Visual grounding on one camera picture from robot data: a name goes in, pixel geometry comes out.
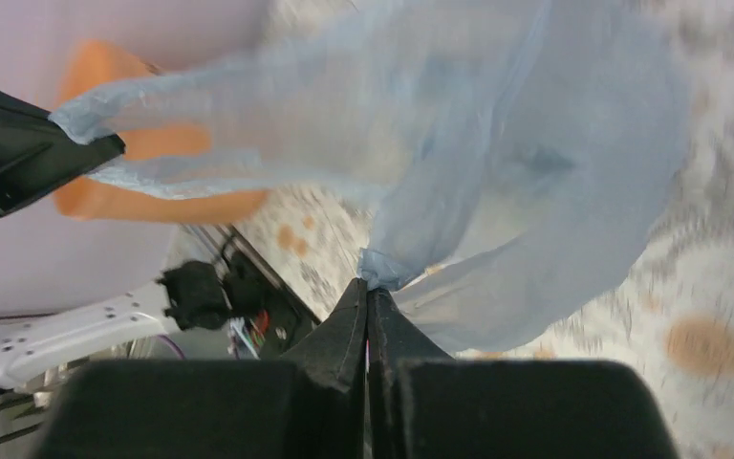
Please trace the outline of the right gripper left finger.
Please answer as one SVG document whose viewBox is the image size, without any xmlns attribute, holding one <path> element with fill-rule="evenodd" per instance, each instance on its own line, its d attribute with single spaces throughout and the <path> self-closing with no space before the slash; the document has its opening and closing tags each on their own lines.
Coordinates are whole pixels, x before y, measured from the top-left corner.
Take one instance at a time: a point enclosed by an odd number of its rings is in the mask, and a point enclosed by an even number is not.
<svg viewBox="0 0 734 459">
<path fill-rule="evenodd" d="M 358 458 L 367 286 L 283 356 L 101 361 L 63 388 L 35 458 Z"/>
</svg>

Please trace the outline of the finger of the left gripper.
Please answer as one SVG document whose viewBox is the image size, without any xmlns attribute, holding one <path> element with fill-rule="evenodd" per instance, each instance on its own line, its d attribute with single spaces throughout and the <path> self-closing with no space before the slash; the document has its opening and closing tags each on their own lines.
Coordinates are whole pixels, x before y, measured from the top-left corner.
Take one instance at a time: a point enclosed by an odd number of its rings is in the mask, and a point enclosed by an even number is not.
<svg viewBox="0 0 734 459">
<path fill-rule="evenodd" d="M 81 145 L 69 139 L 49 115 L 0 91 L 0 218 L 124 153 L 119 136 Z"/>
</svg>

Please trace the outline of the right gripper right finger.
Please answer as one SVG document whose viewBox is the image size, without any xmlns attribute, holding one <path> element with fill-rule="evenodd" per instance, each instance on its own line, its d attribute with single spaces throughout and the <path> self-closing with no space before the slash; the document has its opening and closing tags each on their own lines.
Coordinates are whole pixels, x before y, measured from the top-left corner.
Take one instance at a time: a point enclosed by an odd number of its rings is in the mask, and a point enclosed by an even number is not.
<svg viewBox="0 0 734 459">
<path fill-rule="evenodd" d="M 377 458 L 675 458 L 654 396 L 600 360 L 462 361 L 367 296 Z"/>
</svg>

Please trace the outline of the orange plastic trash bin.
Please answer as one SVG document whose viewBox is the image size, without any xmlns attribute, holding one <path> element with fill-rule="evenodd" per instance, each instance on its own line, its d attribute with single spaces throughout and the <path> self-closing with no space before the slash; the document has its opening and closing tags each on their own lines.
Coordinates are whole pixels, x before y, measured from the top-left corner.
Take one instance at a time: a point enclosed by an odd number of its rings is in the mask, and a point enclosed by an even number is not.
<svg viewBox="0 0 734 459">
<path fill-rule="evenodd" d="M 99 84 L 158 75 L 162 69 L 121 47 L 103 41 L 83 44 L 67 66 L 58 100 L 79 96 Z M 209 147 L 209 136 L 182 124 L 119 134 L 125 158 L 148 160 L 165 155 L 195 156 Z M 78 178 L 53 194 L 57 211 L 79 220 L 125 220 L 178 224 L 231 224 L 250 217 L 267 200 L 266 190 L 240 191 L 208 198 L 164 200 L 147 194 Z"/>
</svg>

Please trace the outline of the light blue plastic trash bag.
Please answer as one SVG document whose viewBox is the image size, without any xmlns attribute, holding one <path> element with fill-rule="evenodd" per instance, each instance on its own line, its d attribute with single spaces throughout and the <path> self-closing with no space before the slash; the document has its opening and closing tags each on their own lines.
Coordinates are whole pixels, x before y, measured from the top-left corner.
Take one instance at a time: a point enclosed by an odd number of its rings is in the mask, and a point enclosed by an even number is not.
<svg viewBox="0 0 734 459">
<path fill-rule="evenodd" d="M 94 178 L 165 199 L 317 183 L 373 212 L 358 273 L 448 351 L 514 347 L 617 288 L 683 162 L 689 92 L 623 1 L 372 1 L 316 35 L 107 83 L 51 116 L 89 144 L 206 129 Z"/>
</svg>

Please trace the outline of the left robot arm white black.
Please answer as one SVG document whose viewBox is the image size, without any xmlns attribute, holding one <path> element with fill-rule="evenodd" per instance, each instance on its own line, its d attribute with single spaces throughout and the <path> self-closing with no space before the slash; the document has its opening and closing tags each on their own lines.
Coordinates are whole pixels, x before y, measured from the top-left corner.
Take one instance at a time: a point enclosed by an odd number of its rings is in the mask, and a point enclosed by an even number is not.
<svg viewBox="0 0 734 459">
<path fill-rule="evenodd" d="M 0 91 L 0 218 L 121 157 L 111 135 L 73 142 L 46 110 Z M 212 265 L 190 261 L 115 298 L 0 326 L 0 395 L 46 370 L 134 339 L 219 328 L 228 306 Z"/>
</svg>

